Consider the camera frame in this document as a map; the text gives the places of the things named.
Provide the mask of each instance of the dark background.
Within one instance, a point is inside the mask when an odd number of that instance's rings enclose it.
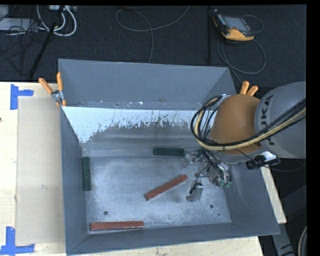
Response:
[[[147,30],[149,25],[153,29],[162,27],[183,16],[152,33],[137,32],[125,29],[117,22],[116,13],[119,10],[118,21],[132,30]],[[50,38],[32,77],[32,67],[49,33],[35,30],[9,35],[15,33],[14,29],[0,31],[0,81],[37,82],[39,77],[43,77],[49,83],[56,83],[58,59],[225,67],[227,64],[220,58],[217,48],[221,36],[212,23],[210,49],[208,46],[208,13],[211,17],[214,10],[238,17],[249,15],[244,19],[253,31],[263,28],[255,34],[257,43],[223,44],[229,63],[247,72],[231,73],[237,92],[243,80],[259,86],[257,98],[273,88],[306,80],[307,5],[298,4],[211,5],[209,9],[206,5],[77,5],[76,12],[73,12],[76,32],[71,36],[54,34]],[[39,25],[36,11],[36,5],[9,5],[8,17],[32,19],[36,28]],[[48,26],[55,20],[56,12],[48,11],[47,5],[39,5],[39,12]],[[67,12],[63,13],[67,22],[59,33],[70,33],[74,23]],[[265,67],[251,74],[263,66],[263,52]],[[306,186],[306,162],[303,159],[281,159],[281,163],[272,170],[272,176],[283,200]],[[301,201],[292,203],[306,205]],[[288,216],[285,226],[295,253],[306,225],[306,206]],[[265,256],[277,255],[271,236],[260,237],[260,244]]]

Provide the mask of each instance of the dark green block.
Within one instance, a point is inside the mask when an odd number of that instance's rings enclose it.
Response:
[[[184,157],[186,154],[183,148],[155,147],[153,149],[153,155]]]
[[[91,171],[90,171],[90,158],[85,156],[82,158],[83,168],[83,188],[86,191],[91,190]]]

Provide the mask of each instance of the bin floor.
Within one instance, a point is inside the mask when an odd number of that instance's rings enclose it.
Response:
[[[187,201],[200,163],[182,168],[181,162],[176,156],[91,157],[92,190],[85,192],[88,227],[93,222],[121,221],[144,221],[146,229],[231,222],[224,188],[210,183],[207,177],[201,178],[201,199]],[[188,179],[146,200],[146,193],[180,175]]]

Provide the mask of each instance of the orange device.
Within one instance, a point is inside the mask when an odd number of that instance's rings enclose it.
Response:
[[[214,25],[228,40],[250,41],[255,38],[251,28],[241,17],[215,13],[212,18]]]

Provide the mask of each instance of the red wooden block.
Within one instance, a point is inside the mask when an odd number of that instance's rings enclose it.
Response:
[[[126,230],[140,229],[145,226],[141,220],[133,221],[110,221],[110,222],[93,222],[90,223],[91,230]]]
[[[179,176],[179,177],[177,177],[177,178],[169,181],[168,183],[163,184],[163,185],[157,187],[156,189],[150,191],[149,193],[146,193],[146,194],[144,195],[144,197],[145,197],[145,199],[148,201],[148,200],[150,200],[150,199],[152,199],[152,198],[154,198],[154,197],[162,194],[163,192],[165,192],[165,191],[173,188],[174,186],[176,186],[176,185],[184,182],[184,181],[187,180],[187,179],[188,179],[188,176],[187,176],[186,174],[181,175],[181,176]]]

